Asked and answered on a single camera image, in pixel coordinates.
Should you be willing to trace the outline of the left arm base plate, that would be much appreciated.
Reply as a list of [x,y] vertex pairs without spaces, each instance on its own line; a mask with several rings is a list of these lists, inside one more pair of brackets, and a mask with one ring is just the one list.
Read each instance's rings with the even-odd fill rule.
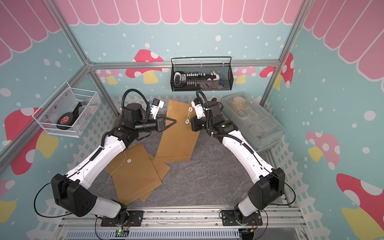
[[115,218],[103,217],[102,227],[140,227],[143,220],[144,211],[124,210]]

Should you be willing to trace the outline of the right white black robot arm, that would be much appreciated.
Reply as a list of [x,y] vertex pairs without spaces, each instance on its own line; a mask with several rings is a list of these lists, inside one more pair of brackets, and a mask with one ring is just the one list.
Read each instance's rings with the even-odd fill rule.
[[223,105],[216,99],[208,100],[202,91],[196,91],[192,101],[196,116],[191,119],[194,132],[205,130],[229,149],[249,174],[253,186],[246,197],[235,206],[234,215],[240,225],[247,224],[252,215],[263,210],[285,193],[286,175],[281,168],[273,168],[263,160],[246,141],[238,127],[222,114]]

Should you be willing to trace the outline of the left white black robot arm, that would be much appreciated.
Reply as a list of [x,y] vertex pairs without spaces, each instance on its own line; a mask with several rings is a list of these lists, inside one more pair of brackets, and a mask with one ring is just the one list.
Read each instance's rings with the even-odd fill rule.
[[68,211],[69,215],[83,217],[91,214],[109,219],[118,226],[130,220],[124,204],[97,197],[88,189],[116,156],[124,152],[135,140],[140,139],[140,133],[160,133],[169,128],[166,125],[168,118],[157,116],[159,109],[165,104],[164,101],[144,100],[145,107],[140,103],[127,105],[125,99],[131,92],[143,95],[136,89],[129,89],[124,93],[121,119],[112,130],[103,134],[98,148],[65,175],[57,174],[48,183],[52,187],[55,203]]

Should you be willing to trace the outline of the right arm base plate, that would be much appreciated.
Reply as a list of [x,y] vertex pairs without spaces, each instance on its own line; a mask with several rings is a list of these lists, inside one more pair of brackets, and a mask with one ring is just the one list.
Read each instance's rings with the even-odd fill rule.
[[263,220],[259,211],[244,217],[239,210],[221,210],[219,217],[223,226],[262,226]]

